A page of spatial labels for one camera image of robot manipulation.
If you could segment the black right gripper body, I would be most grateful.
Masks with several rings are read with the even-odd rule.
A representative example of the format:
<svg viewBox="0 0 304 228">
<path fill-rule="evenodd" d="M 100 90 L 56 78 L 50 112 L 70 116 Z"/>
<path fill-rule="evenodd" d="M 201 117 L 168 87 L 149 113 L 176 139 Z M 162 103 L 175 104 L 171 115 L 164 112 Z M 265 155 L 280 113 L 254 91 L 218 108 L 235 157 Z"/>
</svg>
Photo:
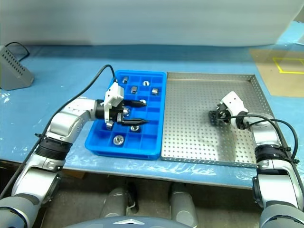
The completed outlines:
<svg viewBox="0 0 304 228">
<path fill-rule="evenodd" d="M 218 121 L 230 123 L 230 119 L 228 119 L 228 117 L 230 117 L 230 116 L 231 116 L 231 114 L 228 111 L 228 108 L 224 103 L 217 104 L 216 118 Z"/>
</svg>

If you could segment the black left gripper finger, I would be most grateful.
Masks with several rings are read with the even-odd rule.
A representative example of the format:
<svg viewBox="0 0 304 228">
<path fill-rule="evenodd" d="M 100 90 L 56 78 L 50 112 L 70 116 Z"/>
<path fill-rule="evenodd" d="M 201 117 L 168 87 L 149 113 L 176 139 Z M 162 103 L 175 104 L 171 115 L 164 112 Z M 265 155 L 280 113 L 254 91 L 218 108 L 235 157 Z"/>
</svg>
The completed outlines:
<svg viewBox="0 0 304 228">
<path fill-rule="evenodd" d="M 142 118 L 123 119 L 119 122 L 122 126 L 139 126 L 148 123 L 148 120 Z"/>
<path fill-rule="evenodd" d="M 123 106 L 128 107 L 146 107 L 147 104 L 138 100 L 123 100 Z"/>
</svg>

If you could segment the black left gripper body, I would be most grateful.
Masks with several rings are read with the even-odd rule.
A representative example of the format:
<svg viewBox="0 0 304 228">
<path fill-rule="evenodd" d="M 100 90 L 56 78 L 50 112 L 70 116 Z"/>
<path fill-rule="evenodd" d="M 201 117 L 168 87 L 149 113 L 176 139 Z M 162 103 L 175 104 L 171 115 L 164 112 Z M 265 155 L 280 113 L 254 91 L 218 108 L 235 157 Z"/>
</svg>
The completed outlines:
<svg viewBox="0 0 304 228">
<path fill-rule="evenodd" d="M 110 120 L 114 122 L 120 122 L 125 117 L 130 114 L 130 109 L 127 106 L 123 106 L 123 101 L 121 101 L 118 106 L 113 106 L 110 109 Z"/>
</svg>

